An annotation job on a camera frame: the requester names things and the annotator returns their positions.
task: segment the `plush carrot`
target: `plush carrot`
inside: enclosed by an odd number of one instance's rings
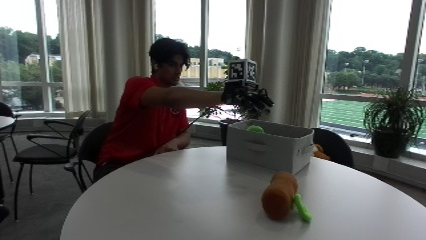
[[[305,221],[310,221],[311,216],[302,204],[301,195],[297,194],[297,180],[288,172],[278,172],[270,179],[270,184],[262,194],[262,207],[270,219],[280,221],[289,215],[293,204]]]

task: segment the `box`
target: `box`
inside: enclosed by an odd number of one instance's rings
[[[265,133],[248,131],[250,125]],[[226,159],[296,174],[310,162],[313,133],[310,128],[260,120],[233,123],[228,126]]]

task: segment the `man's hand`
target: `man's hand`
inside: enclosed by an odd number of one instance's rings
[[[177,151],[178,148],[178,141],[177,139],[172,139],[169,142],[166,142],[156,151],[154,155],[166,153],[166,152],[173,152]]]

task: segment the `window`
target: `window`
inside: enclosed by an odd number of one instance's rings
[[[1,0],[0,9],[1,101],[21,112],[64,111],[56,1]]]
[[[245,19],[246,0],[156,0],[156,39],[181,39],[189,46],[192,65],[181,74],[184,86],[204,88],[225,79],[229,60],[245,57]],[[186,112],[198,117],[198,109]]]
[[[411,21],[423,16],[421,4],[425,1],[333,0],[321,125],[363,133],[363,107],[377,90],[405,86],[425,94],[426,44],[419,54],[415,48],[422,21]]]

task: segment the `red shirt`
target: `red shirt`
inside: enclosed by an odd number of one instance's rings
[[[185,109],[173,110],[141,104],[142,94],[152,86],[158,86],[153,77],[133,77],[126,81],[114,123],[96,166],[105,162],[125,165],[152,156],[188,127]]]

